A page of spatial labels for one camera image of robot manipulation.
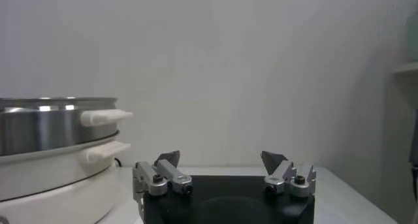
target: white shelf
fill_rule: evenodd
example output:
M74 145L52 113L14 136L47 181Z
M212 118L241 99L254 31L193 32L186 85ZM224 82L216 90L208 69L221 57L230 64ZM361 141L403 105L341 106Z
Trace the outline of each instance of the white shelf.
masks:
M409 74L418 72L418 62L403 64L395 68L393 74Z
M393 71L396 85L414 109L418 109L418 63L406 63Z

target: black screw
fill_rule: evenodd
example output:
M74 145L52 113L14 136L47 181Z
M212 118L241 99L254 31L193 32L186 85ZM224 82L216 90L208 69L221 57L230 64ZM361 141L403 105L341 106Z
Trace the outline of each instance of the black screw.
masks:
M276 195L277 189L274 185L268 185L266 186L265 192L269 197L273 197Z
M156 174L152 177L153 183L159 183L159 182L162 182L163 180L164 178L160 174Z
M184 195L190 195L193 192L193 186L191 185L183 186L182 192Z
M298 185L305 184L305 177L303 177L303 176L296 176L295 177L295 184L298 184Z

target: metal clamp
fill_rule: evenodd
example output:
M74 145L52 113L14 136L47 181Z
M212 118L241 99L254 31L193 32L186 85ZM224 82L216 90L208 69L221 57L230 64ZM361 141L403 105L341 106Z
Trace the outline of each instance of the metal clamp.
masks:
M285 184L288 184L295 174L296 168L293 167L293 162L282 161L271 175L264 178L265 191L271 195L283 193Z
M156 173L148 162L136 163L133 168L133 192L161 196L167 193L167 179Z
M155 170L172 184L173 191L184 195L191 194L193 190L191 176L181 173L169 161L166 159L157 161Z
M295 197L308 197L315 193L316 171L312 165L303 164L290 181L290 192Z

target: pot handle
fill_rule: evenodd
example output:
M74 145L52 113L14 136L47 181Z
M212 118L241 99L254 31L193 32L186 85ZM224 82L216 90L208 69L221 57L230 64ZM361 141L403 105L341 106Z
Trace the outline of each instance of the pot handle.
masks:
M80 154L80 160L85 164L95 164L103 159L115 156L117 153L120 153L130 147L130 144L114 140L106 144L83 150Z
M124 110L86 110L81 113L80 121L84 127L96 127L113 124L132 115L132 112Z

